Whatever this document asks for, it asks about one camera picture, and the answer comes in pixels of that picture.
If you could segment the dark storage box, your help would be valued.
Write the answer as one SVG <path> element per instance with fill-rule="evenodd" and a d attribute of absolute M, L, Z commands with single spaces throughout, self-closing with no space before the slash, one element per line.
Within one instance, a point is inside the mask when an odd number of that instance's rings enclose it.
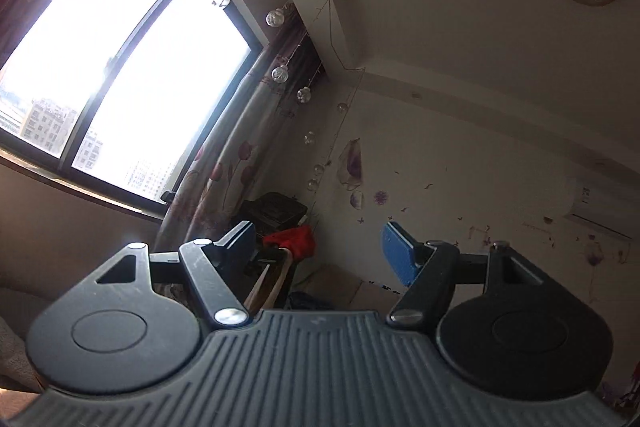
<path fill-rule="evenodd" d="M 244 200 L 238 219 L 252 222 L 256 233 L 264 237 L 297 227 L 307 211 L 308 208 L 297 199 L 269 192 L 255 200 Z"/>

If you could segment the red cloth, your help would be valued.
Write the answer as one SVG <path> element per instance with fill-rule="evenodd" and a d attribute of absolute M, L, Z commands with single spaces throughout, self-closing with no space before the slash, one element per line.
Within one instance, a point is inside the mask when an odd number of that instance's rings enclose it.
<path fill-rule="evenodd" d="M 291 253 L 294 262 L 314 257 L 316 253 L 316 241 L 309 225 L 272 233 L 262 240 L 262 246 L 284 248 Z"/>

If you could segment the floral curtain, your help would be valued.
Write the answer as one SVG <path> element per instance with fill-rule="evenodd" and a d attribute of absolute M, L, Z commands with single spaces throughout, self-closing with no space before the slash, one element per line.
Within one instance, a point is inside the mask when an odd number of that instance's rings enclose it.
<path fill-rule="evenodd" d="M 227 233 L 281 129 L 296 114 L 297 91 L 320 67 L 295 15 L 258 56 L 206 136 L 160 225 L 156 251 Z"/>

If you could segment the window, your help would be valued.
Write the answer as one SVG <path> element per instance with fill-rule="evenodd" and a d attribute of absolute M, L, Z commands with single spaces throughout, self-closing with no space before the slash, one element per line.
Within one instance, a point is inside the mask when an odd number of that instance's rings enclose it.
<path fill-rule="evenodd" d="M 1 0 L 1 143 L 164 212 L 261 48 L 231 0 Z"/>

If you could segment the wooden folded frame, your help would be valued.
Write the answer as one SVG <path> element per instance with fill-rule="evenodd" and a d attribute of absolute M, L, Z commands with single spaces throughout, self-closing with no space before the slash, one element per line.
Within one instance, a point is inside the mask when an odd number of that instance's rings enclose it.
<path fill-rule="evenodd" d="M 292 267 L 293 255 L 288 248 L 277 248 L 273 254 L 276 260 L 266 265 L 244 300 L 243 306 L 251 317 L 259 311 L 276 307 L 276 301 Z"/>

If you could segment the wall air conditioner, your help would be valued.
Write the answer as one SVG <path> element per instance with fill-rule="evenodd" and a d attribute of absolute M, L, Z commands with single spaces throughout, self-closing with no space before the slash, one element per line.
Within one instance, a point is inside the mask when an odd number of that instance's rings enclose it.
<path fill-rule="evenodd" d="M 570 178 L 566 184 L 563 215 L 593 231 L 628 242 L 639 240 L 639 197 L 618 187 Z"/>

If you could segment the purple flower wall sticker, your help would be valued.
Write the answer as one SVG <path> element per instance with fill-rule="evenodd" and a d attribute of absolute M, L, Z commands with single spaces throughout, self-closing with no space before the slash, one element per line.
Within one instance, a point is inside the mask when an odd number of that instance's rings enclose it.
<path fill-rule="evenodd" d="M 350 140 L 338 158 L 337 180 L 348 191 L 356 190 L 362 183 L 362 158 L 360 140 Z"/>

